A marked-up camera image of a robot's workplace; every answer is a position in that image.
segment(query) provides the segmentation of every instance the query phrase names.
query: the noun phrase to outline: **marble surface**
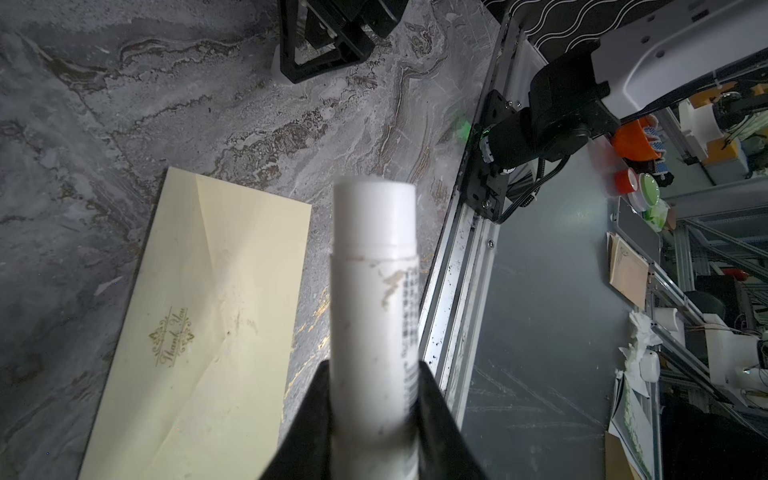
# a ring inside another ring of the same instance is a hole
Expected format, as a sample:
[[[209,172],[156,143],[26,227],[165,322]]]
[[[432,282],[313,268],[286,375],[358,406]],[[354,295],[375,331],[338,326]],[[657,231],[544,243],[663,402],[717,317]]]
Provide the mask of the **marble surface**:
[[[0,479],[76,477],[171,165],[313,205],[283,432],[328,356],[333,178],[416,184],[429,271],[498,24],[413,0],[367,62],[283,86],[277,22],[276,2],[0,4]]]

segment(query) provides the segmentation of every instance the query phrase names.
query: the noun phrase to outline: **white tube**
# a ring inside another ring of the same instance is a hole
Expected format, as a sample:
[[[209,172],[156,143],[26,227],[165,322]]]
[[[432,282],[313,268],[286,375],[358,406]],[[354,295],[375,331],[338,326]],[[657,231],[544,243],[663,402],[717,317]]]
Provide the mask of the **white tube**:
[[[419,258],[415,188],[333,189],[330,394],[334,480],[416,478]]]

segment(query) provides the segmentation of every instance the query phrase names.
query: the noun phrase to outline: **envelope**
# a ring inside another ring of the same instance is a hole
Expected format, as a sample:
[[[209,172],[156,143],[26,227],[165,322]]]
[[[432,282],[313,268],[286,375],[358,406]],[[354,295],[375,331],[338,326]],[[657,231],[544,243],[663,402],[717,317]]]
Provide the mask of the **envelope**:
[[[277,447],[310,210],[168,170],[81,480],[260,475]]]

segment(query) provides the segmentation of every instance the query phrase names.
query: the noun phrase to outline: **paper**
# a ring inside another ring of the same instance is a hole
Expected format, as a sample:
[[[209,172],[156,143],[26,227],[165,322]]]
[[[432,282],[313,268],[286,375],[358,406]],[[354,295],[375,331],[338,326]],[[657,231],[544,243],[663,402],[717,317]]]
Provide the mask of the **paper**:
[[[648,262],[615,233],[611,233],[611,285],[645,311]]]
[[[627,460],[624,446],[617,436],[605,432],[606,480],[641,480],[633,462]]]
[[[649,346],[661,344],[661,338],[651,329],[651,321],[643,313],[630,312],[629,320],[632,322],[632,342],[629,348],[619,347],[624,354],[624,376],[629,386],[637,393],[650,398],[645,380],[640,374],[640,361]]]
[[[81,480],[260,475],[277,445],[310,209],[168,170]]]
[[[624,381],[624,375],[619,372],[614,385],[614,404],[611,412],[611,421],[608,425],[607,435],[612,435],[621,443],[624,457],[631,466],[627,469],[632,477],[650,479],[654,470],[654,442],[653,428],[645,416],[636,395]],[[620,464],[617,452],[609,452],[610,444],[615,445],[611,439],[606,438],[606,470],[609,466],[617,471]],[[621,478],[632,478],[622,475]]]

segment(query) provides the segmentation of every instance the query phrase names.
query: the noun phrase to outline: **green light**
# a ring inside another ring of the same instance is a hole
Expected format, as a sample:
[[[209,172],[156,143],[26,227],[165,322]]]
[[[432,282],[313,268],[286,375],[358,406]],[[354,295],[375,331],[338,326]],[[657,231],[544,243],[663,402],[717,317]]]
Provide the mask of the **green light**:
[[[470,124],[467,120],[464,120],[459,123],[455,135],[463,143],[467,143],[467,140],[469,140],[470,132],[472,132],[472,124]]]

